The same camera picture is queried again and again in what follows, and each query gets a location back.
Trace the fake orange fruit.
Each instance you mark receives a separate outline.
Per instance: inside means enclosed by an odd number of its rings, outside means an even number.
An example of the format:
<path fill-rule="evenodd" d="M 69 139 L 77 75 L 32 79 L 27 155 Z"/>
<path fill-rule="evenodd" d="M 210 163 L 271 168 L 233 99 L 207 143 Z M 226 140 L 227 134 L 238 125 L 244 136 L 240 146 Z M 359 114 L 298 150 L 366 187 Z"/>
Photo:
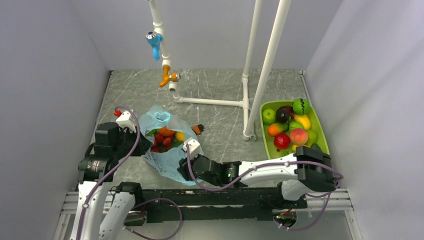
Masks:
<path fill-rule="evenodd" d="M 174 130 L 168 129 L 166 126 L 159 128 L 157 132 L 164 137 L 172 136 L 175 133 Z"/>

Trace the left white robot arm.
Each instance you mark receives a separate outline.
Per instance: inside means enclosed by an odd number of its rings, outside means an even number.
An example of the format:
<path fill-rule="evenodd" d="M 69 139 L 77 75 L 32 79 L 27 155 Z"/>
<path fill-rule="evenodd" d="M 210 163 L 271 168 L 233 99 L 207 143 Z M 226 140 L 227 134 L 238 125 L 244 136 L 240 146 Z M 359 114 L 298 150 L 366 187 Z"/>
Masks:
<path fill-rule="evenodd" d="M 124 160 L 144 155 L 151 146 L 131 120 L 97 126 L 94 142 L 78 164 L 78 200 L 70 239 L 116 239 L 128 213 L 143 205 L 144 196 L 140 183 L 121 182 L 114 190 L 109 212 L 103 216 L 114 173 Z"/>

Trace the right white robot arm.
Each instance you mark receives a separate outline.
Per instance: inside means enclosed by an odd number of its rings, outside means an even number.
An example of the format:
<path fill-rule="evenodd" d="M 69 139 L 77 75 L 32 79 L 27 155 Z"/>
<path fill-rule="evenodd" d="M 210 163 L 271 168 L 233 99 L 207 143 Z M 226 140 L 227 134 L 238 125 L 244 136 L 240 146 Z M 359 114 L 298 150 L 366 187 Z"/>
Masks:
<path fill-rule="evenodd" d="M 275 200 L 282 208 L 289 207 L 309 192 L 329 194 L 343 178 L 333 169 L 330 155 L 316 144 L 300 146 L 286 156 L 262 161 L 218 163 L 199 154 L 195 147 L 184 147 L 183 152 L 186 156 L 179 161 L 177 171 L 185 180 L 197 185 L 202 180 L 214 186 L 213 192 L 278 181 Z"/>

